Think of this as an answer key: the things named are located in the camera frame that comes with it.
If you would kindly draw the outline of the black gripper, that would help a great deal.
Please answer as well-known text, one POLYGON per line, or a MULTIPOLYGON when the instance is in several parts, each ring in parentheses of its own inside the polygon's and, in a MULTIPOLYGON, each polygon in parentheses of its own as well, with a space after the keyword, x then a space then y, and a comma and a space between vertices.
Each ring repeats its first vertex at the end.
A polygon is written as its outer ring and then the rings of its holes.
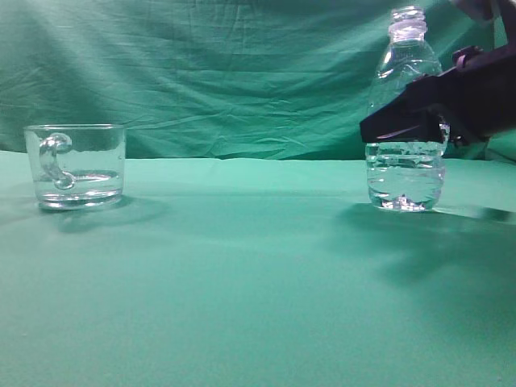
MULTIPOLYGON (((442 114, 456 145, 485 142, 515 129, 515 45, 490 52, 468 46, 452 54, 443 79, 442 114)), ((364 142, 443 142, 441 118, 432 108, 436 76, 408 83, 392 101, 360 122, 364 142)))

